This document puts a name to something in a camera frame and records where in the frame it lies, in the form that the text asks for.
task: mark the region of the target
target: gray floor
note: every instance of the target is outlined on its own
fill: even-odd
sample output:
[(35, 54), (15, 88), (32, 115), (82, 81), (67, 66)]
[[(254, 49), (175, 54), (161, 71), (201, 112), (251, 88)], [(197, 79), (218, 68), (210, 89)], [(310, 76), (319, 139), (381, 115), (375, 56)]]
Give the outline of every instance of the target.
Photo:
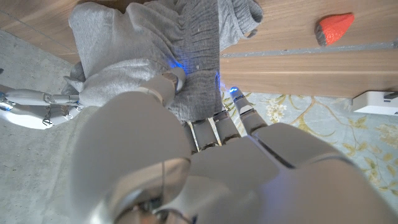
[[(0, 85), (60, 93), (72, 65), (0, 30)], [(67, 223), (65, 201), (75, 133), (94, 109), (48, 130), (0, 119), (0, 222)]]

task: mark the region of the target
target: folded cloth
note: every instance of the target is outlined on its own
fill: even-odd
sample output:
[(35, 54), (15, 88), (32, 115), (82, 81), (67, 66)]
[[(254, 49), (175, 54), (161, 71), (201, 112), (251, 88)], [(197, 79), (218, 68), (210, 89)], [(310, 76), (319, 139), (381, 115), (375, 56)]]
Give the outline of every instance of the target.
[[(229, 13), (217, 22), (218, 7), (227, 5), (220, 2), (229, 4), (222, 9)], [(252, 4), (259, 11), (250, 9)], [(73, 68), (63, 94), (77, 91), (84, 106), (103, 106), (155, 75), (182, 67), (187, 80), (169, 109), (181, 121), (211, 117), (222, 108), (219, 40), (223, 47), (235, 44), (258, 25), (259, 16), (259, 6), (248, 0), (131, 3), (124, 14), (93, 2), (79, 4), (69, 24), (81, 64)], [(227, 38), (219, 37), (219, 26)]]

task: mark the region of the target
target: floral carpet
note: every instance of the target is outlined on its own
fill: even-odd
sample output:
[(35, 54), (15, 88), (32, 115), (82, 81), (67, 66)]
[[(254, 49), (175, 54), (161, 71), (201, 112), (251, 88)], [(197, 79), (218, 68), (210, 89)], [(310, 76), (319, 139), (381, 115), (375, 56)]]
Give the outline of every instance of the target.
[[(398, 116), (354, 113), (347, 98), (245, 95), (267, 124), (291, 124), (347, 155), (398, 212)], [(222, 97), (239, 132), (246, 135), (228, 91)]]

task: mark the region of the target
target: white robotic hand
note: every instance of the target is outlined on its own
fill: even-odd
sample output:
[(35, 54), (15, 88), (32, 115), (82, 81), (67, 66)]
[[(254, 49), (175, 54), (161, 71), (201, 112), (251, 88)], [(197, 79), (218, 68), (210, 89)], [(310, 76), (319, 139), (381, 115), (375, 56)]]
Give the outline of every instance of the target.
[(78, 100), (77, 95), (8, 88), (5, 93), (0, 91), (0, 118), (27, 128), (47, 129), (74, 118), (83, 109)]
[(217, 133), (208, 119), (181, 125), (164, 107), (182, 74), (115, 97), (83, 127), (72, 223), (397, 223), (344, 155), (293, 126), (267, 126), (238, 88), (230, 92), (247, 136), (226, 111), (210, 118)]

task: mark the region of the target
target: wooden panel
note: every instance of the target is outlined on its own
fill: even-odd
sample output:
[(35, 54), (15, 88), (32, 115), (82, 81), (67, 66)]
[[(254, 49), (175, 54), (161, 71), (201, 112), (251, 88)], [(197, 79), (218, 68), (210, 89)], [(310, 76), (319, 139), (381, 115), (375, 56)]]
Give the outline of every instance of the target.
[[(3, 0), (0, 10), (7, 12), (21, 22), (34, 27), (41, 33), (61, 43), (71, 51), (77, 53), (73, 32), (69, 27), (68, 18), (79, 0)], [(96, 1), (108, 7), (124, 11), (132, 0)]]
[(9, 32), (34, 46), (50, 52), (54, 55), (58, 54), (69, 54), (71, 50), (54, 42), (52, 39), (40, 34), (31, 27), (15, 21), (7, 14), (0, 12), (0, 29)]
[(222, 58), (221, 81), (226, 88), (294, 95), (398, 91), (398, 50)]
[(319, 47), (313, 32), (319, 18), (353, 12), (355, 20), (333, 45), (390, 42), (398, 37), (397, 0), (258, 0), (264, 20), (251, 40), (225, 51), (258, 52)]
[(71, 64), (76, 64), (80, 61), (80, 57), (77, 53), (69, 53), (69, 54), (58, 54), (57, 57), (60, 57)]

